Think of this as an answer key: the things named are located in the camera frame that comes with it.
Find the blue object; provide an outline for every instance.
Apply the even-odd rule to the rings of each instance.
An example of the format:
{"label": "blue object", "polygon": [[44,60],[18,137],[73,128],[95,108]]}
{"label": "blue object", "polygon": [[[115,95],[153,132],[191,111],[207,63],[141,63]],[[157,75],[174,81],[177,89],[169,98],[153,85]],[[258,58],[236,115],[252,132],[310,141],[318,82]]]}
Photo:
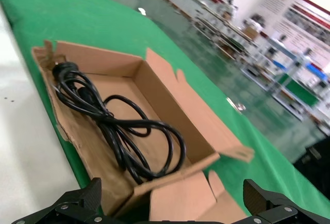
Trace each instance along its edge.
{"label": "blue object", "polygon": [[314,67],[312,64],[306,66],[306,69],[311,72],[312,74],[316,75],[319,79],[323,81],[327,81],[328,77],[325,73],[321,72],[319,69]]}
{"label": "blue object", "polygon": [[276,60],[274,60],[273,63],[274,63],[275,66],[277,66],[278,68],[281,68],[282,70],[286,70],[287,69],[286,67],[284,67],[283,64],[279,63]]}

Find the green table mat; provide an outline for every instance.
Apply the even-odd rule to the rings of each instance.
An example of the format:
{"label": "green table mat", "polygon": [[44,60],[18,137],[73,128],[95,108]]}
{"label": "green table mat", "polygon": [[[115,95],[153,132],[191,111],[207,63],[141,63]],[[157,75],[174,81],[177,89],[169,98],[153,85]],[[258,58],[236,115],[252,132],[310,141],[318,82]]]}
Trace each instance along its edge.
{"label": "green table mat", "polygon": [[[31,57],[31,47],[44,39],[65,40],[144,57],[147,47],[174,69],[183,69],[187,81],[241,142],[256,154],[250,164],[222,157],[215,170],[228,192],[243,207],[243,179],[284,193],[300,207],[330,218],[330,202],[227,102],[224,93],[152,21],[111,0],[1,0],[40,97],[56,129],[56,120],[42,77]],[[59,140],[81,187],[89,182],[73,146]]]}

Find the black power cord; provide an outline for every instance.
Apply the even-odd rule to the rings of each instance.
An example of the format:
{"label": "black power cord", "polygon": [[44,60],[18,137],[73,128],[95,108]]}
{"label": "black power cord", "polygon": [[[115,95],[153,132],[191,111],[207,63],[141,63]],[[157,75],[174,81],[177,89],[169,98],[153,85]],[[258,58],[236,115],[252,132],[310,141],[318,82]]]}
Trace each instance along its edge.
{"label": "black power cord", "polygon": [[[172,126],[161,122],[149,120],[141,108],[128,98],[121,95],[111,95],[102,101],[99,92],[88,77],[79,72],[78,66],[72,62],[63,62],[53,68],[53,76],[57,81],[56,95],[59,100],[69,108],[91,117],[102,131],[104,138],[111,147],[116,157],[118,165],[123,170],[128,170],[133,179],[142,184],[145,180],[153,180],[176,172],[182,166],[186,157],[186,146],[181,134]],[[140,120],[119,120],[116,119],[108,109],[109,101],[117,99],[132,107],[141,117]],[[145,133],[140,133],[134,128],[144,128]],[[139,137],[148,136],[152,129],[160,130],[164,133],[169,153],[165,165],[159,172],[152,172],[145,157],[129,138],[127,133]],[[176,166],[168,171],[173,157],[173,138],[176,137],[180,146],[180,158]]]}

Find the open cardboard box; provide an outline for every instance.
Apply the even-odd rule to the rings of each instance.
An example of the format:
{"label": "open cardboard box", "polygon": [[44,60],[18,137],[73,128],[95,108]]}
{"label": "open cardboard box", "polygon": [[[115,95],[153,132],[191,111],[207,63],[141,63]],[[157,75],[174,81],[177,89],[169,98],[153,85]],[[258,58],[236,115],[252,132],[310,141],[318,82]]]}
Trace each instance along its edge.
{"label": "open cardboard box", "polygon": [[209,221],[230,224],[246,218],[215,171],[203,172],[151,192],[150,221]]}
{"label": "open cardboard box", "polygon": [[[45,47],[33,47],[47,87],[58,129],[64,139],[76,148],[90,178],[102,179],[102,208],[105,214],[129,209],[147,193],[164,184],[194,174],[225,154],[249,162],[254,151],[244,147],[226,125],[186,82],[181,70],[174,74],[171,65],[148,49],[146,60],[96,47],[45,41]],[[87,73],[104,99],[123,95],[146,113],[149,119],[162,120],[176,127],[183,135],[187,157],[180,171],[161,179],[137,185],[127,171],[118,168],[112,150],[106,144],[95,123],[62,104],[55,94],[52,68],[56,62],[72,61]],[[111,101],[108,109],[119,119],[140,119],[138,114],[120,101]],[[145,138],[134,137],[151,169],[159,170],[166,161],[168,147],[158,131]],[[173,163],[179,157],[174,144]]]}

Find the factory floor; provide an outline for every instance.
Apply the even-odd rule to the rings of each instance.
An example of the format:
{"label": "factory floor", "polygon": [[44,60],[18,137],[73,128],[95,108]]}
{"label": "factory floor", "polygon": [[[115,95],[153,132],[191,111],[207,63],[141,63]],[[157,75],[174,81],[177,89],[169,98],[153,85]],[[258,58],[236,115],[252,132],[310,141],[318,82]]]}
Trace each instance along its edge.
{"label": "factory floor", "polygon": [[215,50],[209,41],[193,29],[189,21],[166,0],[114,0],[132,9],[145,9],[153,20],[181,50],[234,103],[242,103],[243,115],[291,162],[305,147],[324,138],[313,122],[299,121],[279,105],[270,94],[246,78],[235,63]]}

